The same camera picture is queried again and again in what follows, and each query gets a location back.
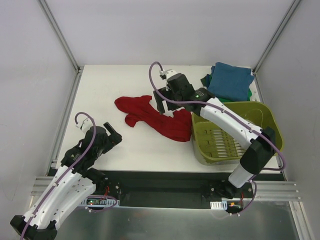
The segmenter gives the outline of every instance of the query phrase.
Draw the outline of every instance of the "folded blue towel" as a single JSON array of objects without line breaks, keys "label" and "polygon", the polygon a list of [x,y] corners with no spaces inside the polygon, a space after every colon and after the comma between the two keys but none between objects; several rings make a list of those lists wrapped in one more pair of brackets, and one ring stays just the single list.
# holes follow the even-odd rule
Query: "folded blue towel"
[{"label": "folded blue towel", "polygon": [[250,68],[217,62],[212,70],[212,80],[208,90],[218,98],[235,102],[247,101],[249,85],[254,79]]}]

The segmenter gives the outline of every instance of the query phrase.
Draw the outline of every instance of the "gray wall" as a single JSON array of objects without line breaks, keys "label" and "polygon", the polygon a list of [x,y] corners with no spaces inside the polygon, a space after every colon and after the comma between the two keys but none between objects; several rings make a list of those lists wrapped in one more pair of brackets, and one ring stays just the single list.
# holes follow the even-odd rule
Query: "gray wall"
[{"label": "gray wall", "polygon": [[75,72],[36,0],[0,1],[0,239],[43,176]]},{"label": "gray wall", "polygon": [[48,0],[80,65],[253,67],[292,0]]},{"label": "gray wall", "polygon": [[304,0],[258,72],[284,136],[289,180],[299,183],[314,235],[320,236],[320,1]]}]

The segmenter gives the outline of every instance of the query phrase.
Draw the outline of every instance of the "green basket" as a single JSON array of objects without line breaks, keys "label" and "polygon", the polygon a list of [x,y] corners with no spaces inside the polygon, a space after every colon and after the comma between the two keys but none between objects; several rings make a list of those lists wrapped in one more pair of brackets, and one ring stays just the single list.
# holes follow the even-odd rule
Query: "green basket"
[{"label": "green basket", "polygon": [[[281,151],[283,138],[271,110],[258,101],[226,102],[227,108],[261,128],[275,131],[275,145]],[[197,160],[204,165],[238,161],[245,150],[228,133],[203,117],[192,114],[192,142]]]}]

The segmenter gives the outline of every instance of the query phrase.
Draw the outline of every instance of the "white table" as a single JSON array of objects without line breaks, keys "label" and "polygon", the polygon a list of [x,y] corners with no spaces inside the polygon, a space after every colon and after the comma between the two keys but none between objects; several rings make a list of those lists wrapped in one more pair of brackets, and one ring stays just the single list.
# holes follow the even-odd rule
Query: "white table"
[{"label": "white table", "polygon": [[[174,69],[185,74],[194,89],[202,87],[200,79],[211,72],[211,66],[165,65],[163,67],[165,70]],[[232,172],[235,169],[237,164],[202,165],[195,158],[191,141],[173,141],[162,136],[143,121],[138,122],[135,127],[129,127],[125,123],[126,113],[118,110],[114,101],[122,96],[153,96],[148,70],[148,65],[86,65],[84,67],[56,167],[60,165],[65,152],[84,137],[75,125],[74,116],[78,112],[86,112],[95,119],[97,126],[109,122],[122,135],[122,142],[95,162],[96,169],[203,173]],[[165,86],[165,82],[159,77],[157,66],[154,67],[152,76],[158,88]],[[253,83],[250,88],[253,93],[252,98],[259,100],[255,84]],[[150,103],[156,108],[156,102],[153,99]],[[85,118],[79,116],[78,120],[82,121]],[[276,158],[273,157],[266,166],[278,168]]]}]

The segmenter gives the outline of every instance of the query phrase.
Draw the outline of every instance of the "red cloth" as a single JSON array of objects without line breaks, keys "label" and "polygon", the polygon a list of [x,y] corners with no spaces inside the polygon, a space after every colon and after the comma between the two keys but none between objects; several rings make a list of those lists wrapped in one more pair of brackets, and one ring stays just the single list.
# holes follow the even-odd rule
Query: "red cloth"
[{"label": "red cloth", "polygon": [[188,142],[191,136],[191,113],[181,109],[173,112],[174,117],[162,115],[150,105],[151,99],[152,97],[149,95],[122,96],[114,103],[120,111],[128,114],[124,120],[130,127],[134,127],[139,121],[144,121],[169,139]]}]

